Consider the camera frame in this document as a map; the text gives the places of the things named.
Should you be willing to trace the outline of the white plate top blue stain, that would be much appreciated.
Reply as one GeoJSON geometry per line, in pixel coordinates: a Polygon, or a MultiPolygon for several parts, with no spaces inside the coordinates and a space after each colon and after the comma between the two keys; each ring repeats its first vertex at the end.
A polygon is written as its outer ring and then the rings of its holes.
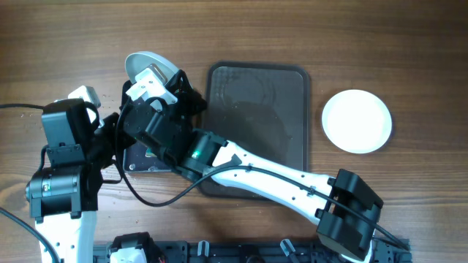
{"type": "Polygon", "coordinates": [[[165,85],[179,71],[179,68],[171,61],[150,51],[139,51],[128,55],[124,66],[129,83],[132,85],[141,79],[140,73],[148,67],[162,85],[165,85]]]}

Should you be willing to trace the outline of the green yellow sponge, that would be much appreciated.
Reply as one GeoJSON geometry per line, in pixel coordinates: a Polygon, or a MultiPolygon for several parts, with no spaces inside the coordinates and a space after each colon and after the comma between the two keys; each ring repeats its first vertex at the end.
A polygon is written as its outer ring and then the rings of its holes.
{"type": "Polygon", "coordinates": [[[151,151],[150,148],[147,148],[147,149],[146,149],[145,156],[148,157],[148,158],[150,158],[150,157],[155,157],[156,155],[151,151]]]}

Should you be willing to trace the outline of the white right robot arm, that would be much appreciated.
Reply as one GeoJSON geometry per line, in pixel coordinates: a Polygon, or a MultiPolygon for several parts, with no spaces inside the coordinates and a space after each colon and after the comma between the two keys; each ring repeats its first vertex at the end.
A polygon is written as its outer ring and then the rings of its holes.
{"type": "Polygon", "coordinates": [[[248,152],[213,132],[195,129],[192,116],[206,102],[179,70],[151,67],[129,76],[123,130],[173,172],[198,183],[213,180],[284,205],[317,225],[321,243],[353,261],[371,257],[383,201],[355,173],[302,172],[248,152]]]}

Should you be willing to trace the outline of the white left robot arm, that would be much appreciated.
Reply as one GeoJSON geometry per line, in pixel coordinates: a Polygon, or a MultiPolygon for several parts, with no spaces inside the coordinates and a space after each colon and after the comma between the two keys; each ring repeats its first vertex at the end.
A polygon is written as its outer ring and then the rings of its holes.
{"type": "Polygon", "coordinates": [[[42,124],[50,166],[34,173],[26,187],[36,230],[50,243],[42,261],[92,262],[102,169],[112,165],[118,113],[95,129],[87,114],[48,113],[42,124]]]}

